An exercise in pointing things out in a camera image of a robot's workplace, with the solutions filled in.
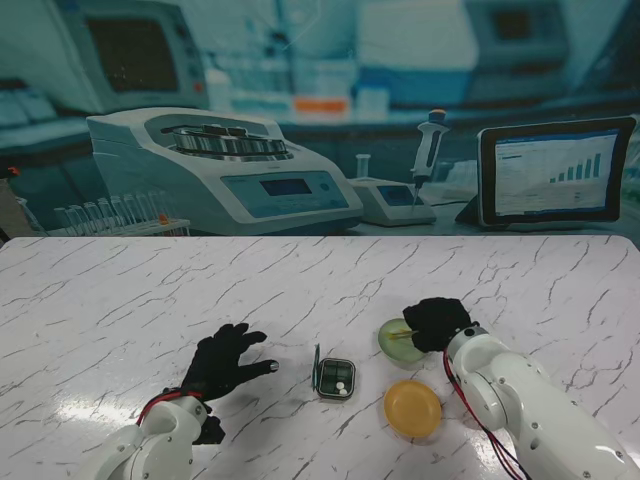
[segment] marble table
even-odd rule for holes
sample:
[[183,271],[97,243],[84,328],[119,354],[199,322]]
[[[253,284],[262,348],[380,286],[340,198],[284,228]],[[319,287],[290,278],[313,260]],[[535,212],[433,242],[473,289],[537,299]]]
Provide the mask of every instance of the marble table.
[[[213,402],[227,437],[193,478],[505,479],[439,355],[392,365],[376,330],[421,298],[459,297],[532,354],[640,460],[640,254],[592,237],[15,239],[0,249],[0,478],[66,479],[225,322],[269,338],[281,369]],[[311,391],[314,345],[358,368],[342,404]],[[415,378],[443,404],[427,440],[382,412]]]

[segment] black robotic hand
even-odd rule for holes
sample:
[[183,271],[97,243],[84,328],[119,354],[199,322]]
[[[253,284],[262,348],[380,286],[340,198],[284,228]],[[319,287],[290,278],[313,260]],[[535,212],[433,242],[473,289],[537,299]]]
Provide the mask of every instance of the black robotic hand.
[[473,325],[457,298],[427,298],[405,308],[402,314],[409,327],[418,331],[411,340],[422,352],[444,351],[456,333]]
[[260,375],[273,373],[279,365],[275,360],[264,360],[239,366],[240,355],[251,345],[264,342],[262,332],[247,333],[249,325],[226,324],[213,336],[198,342],[198,349],[182,382],[183,390],[202,393],[202,401],[223,397],[238,385]]

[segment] green petri dish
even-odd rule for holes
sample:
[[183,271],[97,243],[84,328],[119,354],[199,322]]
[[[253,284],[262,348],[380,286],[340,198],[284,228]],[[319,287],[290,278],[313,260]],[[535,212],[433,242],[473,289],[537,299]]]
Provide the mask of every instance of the green petri dish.
[[422,360],[426,353],[414,347],[410,337],[392,340],[388,336],[389,333],[399,333],[405,330],[411,330],[411,328],[403,318],[389,320],[378,331],[378,344],[388,358],[408,365]]

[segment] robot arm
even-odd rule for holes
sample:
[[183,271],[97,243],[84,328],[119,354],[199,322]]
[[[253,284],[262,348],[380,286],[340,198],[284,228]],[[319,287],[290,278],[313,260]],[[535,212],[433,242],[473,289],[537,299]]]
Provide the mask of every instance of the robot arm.
[[224,438],[220,421],[208,415],[211,409],[204,402],[279,368],[274,360],[238,365],[240,355],[267,338],[262,332],[247,333],[248,329],[246,323],[227,324],[201,340],[181,387],[165,390],[147,403],[135,425],[109,435],[74,478],[189,479],[191,446],[219,444]]
[[509,432],[533,480],[640,479],[622,446],[552,385],[533,358],[510,351],[481,327],[459,332],[446,355],[480,423]]
[[191,445],[200,437],[206,410],[194,397],[155,404],[142,425],[107,437],[75,475],[76,480],[188,479]]

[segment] tablet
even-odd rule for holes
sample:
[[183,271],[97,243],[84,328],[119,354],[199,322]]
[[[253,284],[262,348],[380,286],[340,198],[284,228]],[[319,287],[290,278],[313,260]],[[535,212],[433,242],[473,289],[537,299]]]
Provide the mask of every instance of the tablet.
[[615,221],[632,117],[478,134],[481,225]]

